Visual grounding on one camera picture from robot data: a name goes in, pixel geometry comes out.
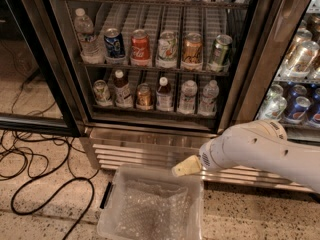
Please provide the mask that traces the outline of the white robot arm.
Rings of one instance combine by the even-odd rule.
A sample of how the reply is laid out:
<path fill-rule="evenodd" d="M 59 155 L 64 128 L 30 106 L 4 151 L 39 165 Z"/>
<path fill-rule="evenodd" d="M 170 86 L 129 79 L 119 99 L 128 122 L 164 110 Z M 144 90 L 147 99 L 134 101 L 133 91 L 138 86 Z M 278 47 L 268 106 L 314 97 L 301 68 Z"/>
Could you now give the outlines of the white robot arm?
<path fill-rule="evenodd" d="M 199 173 L 202 168 L 218 172 L 235 166 L 274 173 L 320 192 L 320 147 L 288 141 L 284 127 L 275 120 L 231 126 L 171 171 L 180 177 Z"/>

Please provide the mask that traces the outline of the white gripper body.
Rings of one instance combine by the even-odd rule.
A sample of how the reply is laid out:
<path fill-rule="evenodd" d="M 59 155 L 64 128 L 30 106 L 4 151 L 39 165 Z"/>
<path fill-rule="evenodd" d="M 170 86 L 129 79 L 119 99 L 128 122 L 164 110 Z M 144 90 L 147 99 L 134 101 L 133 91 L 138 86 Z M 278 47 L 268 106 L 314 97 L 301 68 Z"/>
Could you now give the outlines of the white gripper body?
<path fill-rule="evenodd" d="M 208 171 L 218 171 L 221 167 L 214 161 L 211 154 L 213 140 L 203 144 L 199 149 L 199 158 L 202 166 Z"/>

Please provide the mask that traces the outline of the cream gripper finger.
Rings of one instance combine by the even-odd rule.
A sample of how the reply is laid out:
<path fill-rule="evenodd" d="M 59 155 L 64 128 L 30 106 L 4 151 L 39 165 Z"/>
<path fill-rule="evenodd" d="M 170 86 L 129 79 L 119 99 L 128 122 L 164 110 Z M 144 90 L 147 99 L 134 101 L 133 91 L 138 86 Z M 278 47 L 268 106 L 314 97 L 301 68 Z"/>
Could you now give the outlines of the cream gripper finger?
<path fill-rule="evenodd" d="M 171 172 L 175 177 L 181 177 L 185 175 L 191 175 L 199 173 L 202 169 L 199 158 L 196 155 L 192 155 L 184 161 L 175 165 Z"/>

